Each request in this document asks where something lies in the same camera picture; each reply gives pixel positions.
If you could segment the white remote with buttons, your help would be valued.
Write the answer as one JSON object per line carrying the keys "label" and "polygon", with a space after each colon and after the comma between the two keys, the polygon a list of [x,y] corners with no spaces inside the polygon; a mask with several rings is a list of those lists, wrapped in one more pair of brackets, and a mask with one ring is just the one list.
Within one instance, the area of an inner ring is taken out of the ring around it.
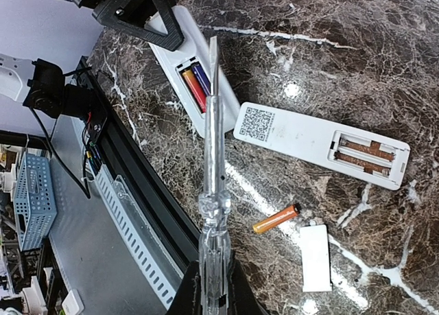
{"label": "white remote with buttons", "polygon": [[[169,51],[149,44],[197,133],[204,138],[206,97],[211,86],[209,44],[188,9],[177,5],[173,11],[184,36],[182,45],[176,51]],[[147,26],[165,32],[158,13]],[[228,132],[235,127],[240,104],[221,68],[219,94],[224,97],[224,130]]]}

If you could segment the white battery cover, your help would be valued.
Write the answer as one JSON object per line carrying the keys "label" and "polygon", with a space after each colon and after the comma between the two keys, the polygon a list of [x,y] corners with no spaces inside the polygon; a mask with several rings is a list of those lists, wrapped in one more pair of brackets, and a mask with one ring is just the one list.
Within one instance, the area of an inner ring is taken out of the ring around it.
{"label": "white battery cover", "polygon": [[303,292],[330,292],[329,241],[324,224],[300,228]]}

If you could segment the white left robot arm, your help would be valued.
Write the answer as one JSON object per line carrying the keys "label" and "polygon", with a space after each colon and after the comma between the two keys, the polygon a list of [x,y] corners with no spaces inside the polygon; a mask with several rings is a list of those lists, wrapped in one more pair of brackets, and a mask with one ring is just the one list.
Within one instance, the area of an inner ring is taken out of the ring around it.
{"label": "white left robot arm", "polygon": [[[176,0],[70,0],[89,8],[104,27],[175,51],[184,36],[174,13]],[[1,56],[1,95],[51,118],[83,117],[93,112],[93,95],[66,86],[67,75],[50,62]]]}

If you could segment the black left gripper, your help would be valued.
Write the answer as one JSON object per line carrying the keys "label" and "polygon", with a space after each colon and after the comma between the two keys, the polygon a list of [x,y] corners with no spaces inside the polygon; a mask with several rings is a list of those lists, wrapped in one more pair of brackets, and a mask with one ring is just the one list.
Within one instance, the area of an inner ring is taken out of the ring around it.
{"label": "black left gripper", "polygon": [[172,8],[175,0],[73,0],[90,8],[101,25],[127,33],[169,51],[185,40]]}

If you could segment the slim white remote with QR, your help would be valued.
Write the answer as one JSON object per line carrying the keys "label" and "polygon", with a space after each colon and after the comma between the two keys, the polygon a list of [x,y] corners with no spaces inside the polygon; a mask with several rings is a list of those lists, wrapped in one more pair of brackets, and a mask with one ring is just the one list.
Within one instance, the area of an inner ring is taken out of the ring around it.
{"label": "slim white remote with QR", "polygon": [[325,119],[246,102],[233,132],[236,139],[398,190],[410,156],[402,141]]}

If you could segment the clear handled screwdriver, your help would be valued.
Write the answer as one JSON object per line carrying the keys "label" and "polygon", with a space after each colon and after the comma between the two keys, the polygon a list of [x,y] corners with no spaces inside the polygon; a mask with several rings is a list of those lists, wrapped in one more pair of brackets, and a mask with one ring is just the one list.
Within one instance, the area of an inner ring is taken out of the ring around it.
{"label": "clear handled screwdriver", "polygon": [[230,196],[226,191],[224,103],[220,96],[220,55],[217,37],[210,38],[211,94],[206,97],[204,184],[198,198],[202,216],[199,239],[200,303],[203,314],[228,312]]}

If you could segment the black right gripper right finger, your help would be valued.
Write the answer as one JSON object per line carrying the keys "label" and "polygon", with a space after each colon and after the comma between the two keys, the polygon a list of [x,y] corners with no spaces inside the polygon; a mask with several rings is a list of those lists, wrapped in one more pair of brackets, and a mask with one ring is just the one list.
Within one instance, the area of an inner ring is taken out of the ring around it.
{"label": "black right gripper right finger", "polygon": [[228,279],[227,314],[232,315],[268,315],[269,312],[255,297],[246,274],[235,252],[231,253]]}

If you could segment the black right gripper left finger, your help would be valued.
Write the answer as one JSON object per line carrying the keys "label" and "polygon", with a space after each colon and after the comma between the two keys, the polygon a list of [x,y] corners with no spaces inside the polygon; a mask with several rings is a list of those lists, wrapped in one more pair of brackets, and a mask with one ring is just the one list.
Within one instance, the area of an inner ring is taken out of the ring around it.
{"label": "black right gripper left finger", "polygon": [[198,261],[192,261],[166,315],[201,315],[201,277]]}

